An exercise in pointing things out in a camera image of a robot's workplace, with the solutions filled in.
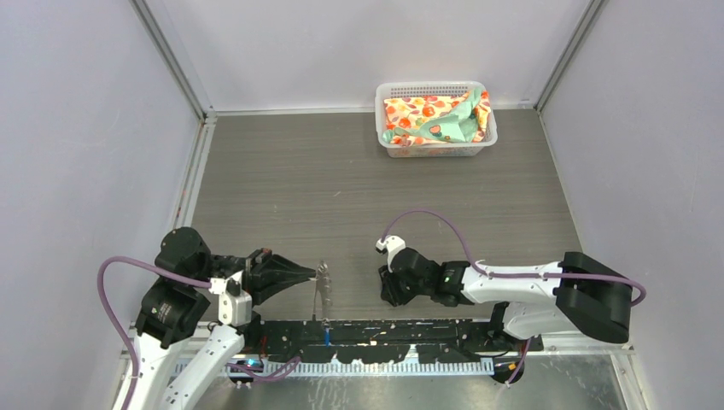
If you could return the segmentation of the large metal keyring disc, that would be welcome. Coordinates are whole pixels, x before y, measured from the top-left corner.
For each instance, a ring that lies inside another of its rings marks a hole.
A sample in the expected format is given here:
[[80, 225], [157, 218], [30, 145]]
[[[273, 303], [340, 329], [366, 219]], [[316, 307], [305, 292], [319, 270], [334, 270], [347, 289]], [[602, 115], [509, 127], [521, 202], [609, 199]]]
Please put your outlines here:
[[315, 291], [312, 302], [312, 319], [320, 321], [321, 326], [328, 329], [330, 327], [330, 310], [332, 307], [331, 276], [325, 261], [318, 263], [314, 283]]

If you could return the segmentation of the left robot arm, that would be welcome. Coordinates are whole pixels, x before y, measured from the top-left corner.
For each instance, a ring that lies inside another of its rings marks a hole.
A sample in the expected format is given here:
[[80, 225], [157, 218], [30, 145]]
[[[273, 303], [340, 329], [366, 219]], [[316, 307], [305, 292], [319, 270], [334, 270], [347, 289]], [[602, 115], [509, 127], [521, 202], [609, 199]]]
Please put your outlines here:
[[[104, 276], [113, 263], [139, 267], [157, 275], [141, 300], [135, 337], [115, 317], [105, 294]], [[272, 250], [247, 257], [215, 255], [190, 226], [167, 233], [153, 264], [125, 256], [104, 261], [96, 286], [102, 305], [121, 336], [130, 364], [116, 409], [191, 409], [236, 354], [263, 349], [261, 317], [254, 308], [292, 286], [313, 281], [317, 273]], [[216, 324], [201, 350], [176, 377], [172, 371], [210, 301], [218, 298]]]

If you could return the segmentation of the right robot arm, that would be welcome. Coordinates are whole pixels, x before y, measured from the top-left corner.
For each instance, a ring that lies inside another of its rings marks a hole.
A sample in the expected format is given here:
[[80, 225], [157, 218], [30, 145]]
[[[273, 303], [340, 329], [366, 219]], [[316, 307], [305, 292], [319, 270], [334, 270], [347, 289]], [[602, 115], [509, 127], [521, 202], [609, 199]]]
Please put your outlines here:
[[378, 270], [381, 298], [397, 307], [416, 296], [454, 308], [492, 302], [488, 341], [509, 350], [540, 334], [578, 330], [605, 343], [627, 343], [634, 286], [581, 252], [538, 266], [437, 263], [412, 248], [393, 252]]

